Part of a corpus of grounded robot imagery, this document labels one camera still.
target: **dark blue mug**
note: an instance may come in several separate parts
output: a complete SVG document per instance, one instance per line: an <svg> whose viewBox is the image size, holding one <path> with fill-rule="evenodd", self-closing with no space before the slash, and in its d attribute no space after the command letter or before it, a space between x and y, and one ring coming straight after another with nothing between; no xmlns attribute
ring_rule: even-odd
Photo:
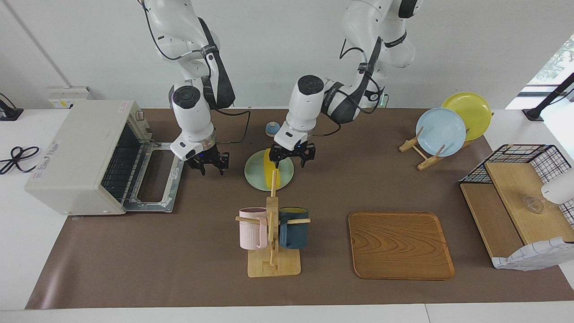
<svg viewBox="0 0 574 323"><path fill-rule="evenodd" d="M279 209L279 245L287 249L303 249L307 246L309 224L287 224L293 219L309 218L309 210L288 206Z"/></svg>

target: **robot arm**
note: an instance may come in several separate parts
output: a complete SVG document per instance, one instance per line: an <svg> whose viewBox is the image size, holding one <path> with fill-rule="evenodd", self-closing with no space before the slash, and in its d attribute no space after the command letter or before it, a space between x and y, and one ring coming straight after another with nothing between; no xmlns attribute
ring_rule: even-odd
<svg viewBox="0 0 574 323"><path fill-rule="evenodd" d="M199 53L200 57L204 59L209 72L207 75L200 75L200 77L203 84L203 94L210 108L224 109L231 106L235 101L235 94L219 55L217 44L219 40L216 41L216 37L205 21L197 17L191 0L147 0L145 5L152 24L165 34L164 39L166 41L162 42L162 47L172 52L174 49L183 51L175 53L182 61L179 59L175 59L175 61L178 61L180 65L185 64L189 61L189 58L186 60L185 56L193 53ZM193 49L186 52L182 48L173 48L181 47L182 41L189 42L187 49L189 47ZM204 70L190 71L186 66L184 69L189 73L184 76L196 76L197 72L204 72Z"/></svg>
<svg viewBox="0 0 574 323"><path fill-rule="evenodd" d="M161 32L154 38L160 56L176 63L184 76L169 92L181 128L171 150L203 175L204 164L213 164L223 175L229 154L217 149L210 109L229 107L235 94L219 55L219 39L197 17L190 0L146 0L142 7L150 30L153 26Z"/></svg>
<svg viewBox="0 0 574 323"><path fill-rule="evenodd" d="M343 16L346 39L362 51L352 85L314 76L323 81L323 99L311 99L300 86L293 89L289 113L270 154L271 161L301 157L301 166L315 156L315 146L307 141L315 127L315 118L323 113L338 125L357 118L362 107L377 107L382 98L378 86L386 78L385 64L406 67L414 58L414 46L406 38L405 19L412 17L423 0L353 0Z"/></svg>

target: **wooden plate stand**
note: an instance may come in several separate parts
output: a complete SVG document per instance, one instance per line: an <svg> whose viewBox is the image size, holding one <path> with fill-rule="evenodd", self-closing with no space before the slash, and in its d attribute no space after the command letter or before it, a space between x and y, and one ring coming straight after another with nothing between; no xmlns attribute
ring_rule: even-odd
<svg viewBox="0 0 574 323"><path fill-rule="evenodd" d="M298 249L279 246L279 198L276 190L277 169L273 170L271 196L267 197L267 248L247 251L247 276L273 277L301 273L301 257ZM259 224L256 219L235 217L236 221ZM293 219L287 224L310 223L311 219Z"/></svg>
<svg viewBox="0 0 574 323"><path fill-rule="evenodd" d="M440 160L442 160L444 157L439 157L439 154L440 154L440 153L444 150L444 148L446 147L446 145L442 145L442 146L440 147L439 151L436 152L436 154L434 154L434 155L431 156L431 157L427 157L427 156L416 146L416 145L418 144L418 137L421 135L422 130L423 130L424 128L425 128L425 127L421 127L421 129L418 130L417 135L416 135L414 138L412 138L412 139L410 139L410 140L406 140L405 143L398 148L398 150L401 151L401 152L405 152L405 151L407 151L407 150L413 148L414 151L416 151L419 155L421 155L422 158L424 158L424 161L417 166L417 169L420 170L420 171L423 171L423 170L429 168L430 166L432 166L432 165L438 163ZM464 148L464 147L470 145L471 143L472 143L472 140L470 140L470 141L465 141L464 144L463 144L463 146L462 146L462 148Z"/></svg>

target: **light blue plate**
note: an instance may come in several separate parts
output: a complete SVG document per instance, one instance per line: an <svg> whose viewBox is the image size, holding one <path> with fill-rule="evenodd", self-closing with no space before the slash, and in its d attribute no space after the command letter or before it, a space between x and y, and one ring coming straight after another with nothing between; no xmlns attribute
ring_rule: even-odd
<svg viewBox="0 0 574 323"><path fill-rule="evenodd" d="M265 173L263 172L263 154L265 150L258 151L254 153L247 163L245 163L245 178L258 190L271 192L271 189L267 187L267 182L265 181ZM293 162L291 158L281 160L279 162L279 174L280 183L279 189L282 189L287 183L293 178Z"/></svg>
<svg viewBox="0 0 574 323"><path fill-rule="evenodd" d="M440 147L446 145L439 157L447 157L459 151L466 138L464 121L456 112L436 107L425 112L417 122L416 133L424 127L418 143L427 153L435 155Z"/></svg>

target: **window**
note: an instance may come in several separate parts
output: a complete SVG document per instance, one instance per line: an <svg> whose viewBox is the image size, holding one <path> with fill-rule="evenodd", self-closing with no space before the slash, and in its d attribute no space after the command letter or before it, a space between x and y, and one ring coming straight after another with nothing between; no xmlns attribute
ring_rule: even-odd
<svg viewBox="0 0 574 323"><path fill-rule="evenodd" d="M528 82L528 86L556 86L574 72L574 34Z"/></svg>

